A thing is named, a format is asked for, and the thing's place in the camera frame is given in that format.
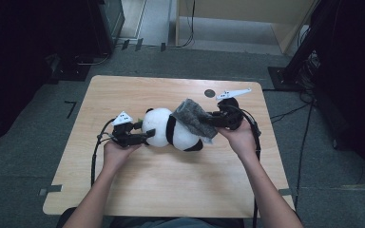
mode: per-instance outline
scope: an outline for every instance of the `black plush ear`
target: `black plush ear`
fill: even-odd
[[[191,148],[188,148],[188,149],[184,149],[184,151],[186,152],[189,152],[189,151],[200,151],[203,149],[203,143],[202,143],[202,140],[198,140],[198,142],[191,146]]]

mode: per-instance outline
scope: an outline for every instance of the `floor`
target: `floor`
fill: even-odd
[[[123,6],[125,24],[121,41],[130,40],[131,44],[136,44],[138,39],[143,39],[143,45],[160,46],[166,43],[169,47],[176,46],[176,0],[124,0]],[[179,20],[178,45],[181,46],[189,39],[191,18],[180,17]],[[195,35],[187,48],[283,54],[269,23],[205,18],[195,18],[194,23]],[[293,56],[297,48],[298,40],[285,54]]]

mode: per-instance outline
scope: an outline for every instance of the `person's right hand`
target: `person's right hand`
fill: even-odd
[[[221,133],[230,143],[230,146],[236,152],[240,159],[248,155],[255,155],[256,143],[254,140],[251,125],[246,120],[241,122],[241,125],[236,130],[229,130],[223,127],[217,127]]]

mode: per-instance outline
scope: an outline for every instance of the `gray carpet floor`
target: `gray carpet floor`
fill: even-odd
[[[117,47],[108,60],[90,69],[85,82],[43,85],[0,138],[0,227],[55,227],[59,217],[43,213],[45,197],[38,192],[51,184],[94,75],[255,81],[271,89],[267,67],[285,67],[289,62],[286,56]],[[298,92],[264,91],[264,96],[270,116],[304,105]],[[69,118],[71,104],[65,101],[77,102]],[[311,109],[298,172],[309,110],[307,106],[273,124],[293,197],[298,195],[298,215],[306,227],[365,227],[365,161],[353,151],[333,149],[317,106]]]

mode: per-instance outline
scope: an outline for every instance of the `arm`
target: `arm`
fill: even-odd
[[[122,148],[115,142],[106,143],[102,172],[64,227],[101,227],[114,176],[129,155],[139,147],[140,145],[131,145]]]
[[[235,131],[225,128],[218,131],[229,141],[245,168],[265,227],[302,227],[298,216],[259,163],[250,123],[243,121]]]

